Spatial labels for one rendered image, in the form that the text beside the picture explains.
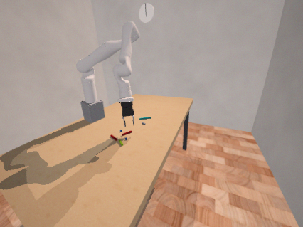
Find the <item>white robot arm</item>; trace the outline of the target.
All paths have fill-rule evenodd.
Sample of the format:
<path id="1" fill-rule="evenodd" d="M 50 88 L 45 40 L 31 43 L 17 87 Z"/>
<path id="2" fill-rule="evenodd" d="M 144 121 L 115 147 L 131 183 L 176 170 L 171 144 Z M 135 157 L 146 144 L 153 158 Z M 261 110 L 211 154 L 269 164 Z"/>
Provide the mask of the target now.
<path id="1" fill-rule="evenodd" d="M 86 103 L 97 102 L 97 94 L 95 89 L 95 74 L 94 65 L 106 60 L 117 51 L 120 51 L 119 61 L 121 65 L 115 65 L 113 73 L 119 85 L 120 92 L 130 91 L 130 82 L 124 80 L 122 77 L 128 77 L 132 73 L 131 69 L 131 57 L 132 57 L 132 45 L 139 38 L 139 32 L 134 22 L 128 21 L 122 27 L 122 40 L 119 41 L 106 41 L 97 49 L 95 49 L 90 55 L 79 60 L 76 64 L 76 68 L 79 72 L 83 73 L 81 77 L 83 92 Z M 121 47 L 122 45 L 122 47 Z M 123 65 L 125 63 L 125 65 Z M 91 68 L 91 69 L 90 69 Z"/>

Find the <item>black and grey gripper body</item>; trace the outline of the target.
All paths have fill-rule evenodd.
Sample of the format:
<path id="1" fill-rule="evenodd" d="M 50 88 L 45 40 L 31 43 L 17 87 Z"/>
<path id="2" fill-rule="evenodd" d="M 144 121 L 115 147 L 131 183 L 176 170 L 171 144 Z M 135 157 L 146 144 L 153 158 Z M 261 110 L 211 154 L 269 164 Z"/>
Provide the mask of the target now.
<path id="1" fill-rule="evenodd" d="M 132 97 L 131 90 L 119 92 L 119 99 L 117 101 L 121 103 L 123 117 L 134 115 L 134 110 L 132 108 L 132 101 L 134 101 L 134 98 Z"/>

